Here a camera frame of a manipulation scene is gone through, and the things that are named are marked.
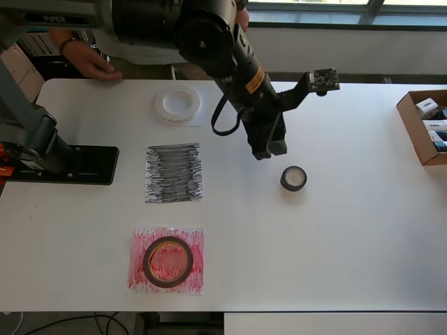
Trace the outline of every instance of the black cable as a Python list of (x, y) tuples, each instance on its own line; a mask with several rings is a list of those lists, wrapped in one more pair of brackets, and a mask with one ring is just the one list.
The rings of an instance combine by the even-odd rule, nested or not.
[(75, 317), (75, 318), (66, 318), (66, 319), (62, 319), (62, 320), (59, 320), (59, 321), (56, 321), (56, 322), (49, 323), (48, 325), (42, 326), (42, 327), (37, 328), (37, 329), (35, 329), (35, 330), (31, 330), (30, 332), (27, 332), (26, 334), (23, 334), (23, 335), (34, 334), (34, 333), (36, 333), (36, 332), (38, 332), (38, 331), (40, 331), (40, 330), (42, 330), (42, 329), (46, 329), (46, 328), (48, 328), (48, 327), (57, 325), (57, 324), (59, 324), (59, 323), (63, 323), (63, 322), (67, 322), (67, 321), (74, 321), (74, 320), (81, 320), (81, 319), (90, 319), (90, 318), (107, 318), (107, 319), (109, 319), (109, 321), (113, 320), (113, 321), (115, 321), (115, 322), (116, 322), (116, 323), (117, 323), (117, 324), (124, 330), (124, 332), (126, 333), (126, 335), (129, 335), (129, 332), (128, 332), (127, 328), (125, 328), (125, 326), (124, 326), (120, 321), (118, 321), (117, 319), (115, 319), (113, 316), (103, 315), (103, 314), (86, 315), (86, 316), (77, 316), (77, 317)]
[(217, 104), (216, 109), (214, 110), (214, 113), (213, 113), (213, 115), (211, 117), (212, 131), (213, 131), (214, 134), (219, 135), (219, 136), (228, 136), (230, 134), (233, 134), (239, 128), (240, 120), (242, 118), (242, 115), (244, 115), (245, 112), (253, 110), (252, 107), (243, 107), (243, 108), (241, 108), (240, 111), (237, 113), (236, 124), (234, 125), (234, 127), (232, 127), (231, 129), (228, 129), (227, 131), (218, 131), (214, 127), (214, 125), (216, 124), (217, 119), (219, 118), (219, 115), (221, 114), (222, 109), (224, 108), (224, 105), (226, 104), (227, 101), (228, 101), (227, 98), (225, 96), (222, 96), (221, 100)]
[(98, 326), (99, 332), (101, 333), (101, 335), (104, 335), (103, 330), (101, 329), (101, 327), (99, 327), (99, 322), (98, 322), (98, 318), (96, 317), (96, 312), (93, 312), (93, 315), (95, 315), (95, 323)]
[[(119, 312), (114, 312), (113, 314), (112, 314), (112, 318), (115, 316), (115, 315), (117, 315)], [(105, 335), (109, 335), (109, 325), (110, 325), (110, 321), (112, 320), (112, 318), (110, 318), (108, 321), (107, 321), (107, 325), (105, 326)]]

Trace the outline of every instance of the wall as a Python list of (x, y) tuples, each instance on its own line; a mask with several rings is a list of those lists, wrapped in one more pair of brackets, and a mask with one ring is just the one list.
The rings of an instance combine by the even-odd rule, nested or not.
[(447, 74), (447, 32), (250, 28), (270, 72)]

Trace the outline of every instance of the person's hand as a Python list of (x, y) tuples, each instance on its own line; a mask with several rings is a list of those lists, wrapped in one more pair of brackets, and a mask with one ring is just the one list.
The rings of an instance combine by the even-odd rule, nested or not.
[(118, 80), (123, 76), (121, 72), (115, 72), (113, 66), (83, 42), (69, 42), (64, 47), (63, 54), (87, 78), (108, 81)]
[(247, 31), (247, 29), (249, 28), (249, 21), (250, 21), (250, 15), (247, 8), (244, 8), (241, 11), (237, 12), (236, 22), (240, 24), (243, 31)]

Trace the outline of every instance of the clear tape roll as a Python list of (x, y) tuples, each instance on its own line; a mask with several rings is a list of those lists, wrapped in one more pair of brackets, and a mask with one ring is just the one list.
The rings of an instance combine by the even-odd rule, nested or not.
[[(168, 104), (167, 99), (175, 100), (175, 96), (182, 100), (182, 103), (179, 105), (185, 105), (186, 102), (187, 106), (179, 106), (180, 108), (178, 110), (172, 110), (172, 106), (171, 108), (166, 108)], [(170, 87), (159, 92), (156, 97), (155, 106), (156, 111), (166, 121), (185, 122), (191, 120), (198, 114), (200, 109), (200, 96), (190, 87)]]

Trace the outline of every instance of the mounting plate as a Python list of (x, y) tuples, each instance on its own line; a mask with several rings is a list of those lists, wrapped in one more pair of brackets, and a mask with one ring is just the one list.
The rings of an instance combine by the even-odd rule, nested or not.
[(20, 161), (10, 160), (8, 166), (15, 168), (6, 181), (29, 183), (110, 185), (117, 167), (119, 150), (116, 147), (70, 145), (78, 155), (79, 164), (66, 174), (51, 174), (33, 170)]

